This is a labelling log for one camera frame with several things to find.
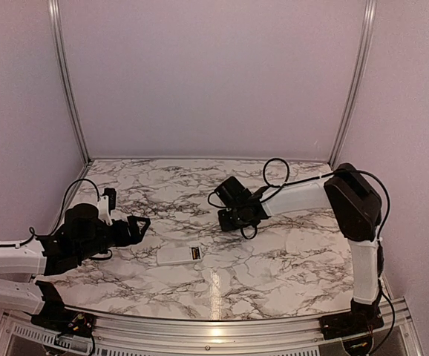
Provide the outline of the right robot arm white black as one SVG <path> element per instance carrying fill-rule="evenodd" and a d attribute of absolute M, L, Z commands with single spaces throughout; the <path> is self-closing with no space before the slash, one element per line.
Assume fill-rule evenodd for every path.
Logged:
<path fill-rule="evenodd" d="M 236 177 L 225 179 L 212 195 L 221 204 L 217 216 L 222 231 L 256 229 L 271 217 L 296 211 L 329 208 L 347 239 L 353 261 L 353 297 L 344 325 L 360 332 L 373 321 L 381 300 L 383 256 L 380 236 L 385 218 L 382 200 L 367 181 L 370 173 L 350 163 L 326 174 L 281 184 L 269 182 L 250 191 Z"/>

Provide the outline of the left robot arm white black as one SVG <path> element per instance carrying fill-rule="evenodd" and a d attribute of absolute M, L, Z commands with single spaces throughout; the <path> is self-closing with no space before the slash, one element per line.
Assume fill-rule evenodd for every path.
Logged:
<path fill-rule="evenodd" d="M 80 203 L 65 212 L 64 222 L 49 235 L 30 241 L 0 244 L 0 309 L 39 314 L 55 330 L 71 323 L 50 283 L 21 283 L 8 280 L 11 274 L 53 276 L 102 259 L 113 247 L 141 243 L 151 221 L 147 217 L 111 218 L 108 205 Z"/>

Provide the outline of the white remote control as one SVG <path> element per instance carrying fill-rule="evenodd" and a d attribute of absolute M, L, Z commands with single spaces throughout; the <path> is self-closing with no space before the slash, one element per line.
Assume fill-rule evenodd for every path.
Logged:
<path fill-rule="evenodd" d="M 187 263 L 197 263 L 191 259 L 191 246 L 173 247 L 173 248 L 161 248 L 157 252 L 157 264 L 159 266 L 175 266 Z"/>

